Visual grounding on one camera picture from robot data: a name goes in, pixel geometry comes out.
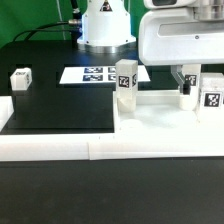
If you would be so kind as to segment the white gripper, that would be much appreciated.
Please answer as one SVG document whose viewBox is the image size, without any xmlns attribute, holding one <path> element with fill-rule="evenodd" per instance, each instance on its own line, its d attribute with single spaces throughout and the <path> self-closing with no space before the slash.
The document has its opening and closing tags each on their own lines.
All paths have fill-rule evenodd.
<svg viewBox="0 0 224 224">
<path fill-rule="evenodd" d="M 141 19 L 138 49 L 145 65 L 172 65 L 179 91 L 189 94 L 181 65 L 224 63 L 224 22 L 197 21 L 190 8 L 153 10 Z"/>
</svg>

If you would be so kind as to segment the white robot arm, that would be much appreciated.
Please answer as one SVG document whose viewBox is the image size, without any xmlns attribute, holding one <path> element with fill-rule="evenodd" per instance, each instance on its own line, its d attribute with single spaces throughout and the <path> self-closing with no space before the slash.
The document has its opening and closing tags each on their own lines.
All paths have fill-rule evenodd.
<svg viewBox="0 0 224 224">
<path fill-rule="evenodd" d="M 143 0 L 139 36 L 131 35 L 130 14 L 123 0 L 89 0 L 82 16 L 78 47 L 113 53 L 138 44 L 146 66 L 169 65 L 179 84 L 188 64 L 224 63 L 224 0 Z"/>
</svg>

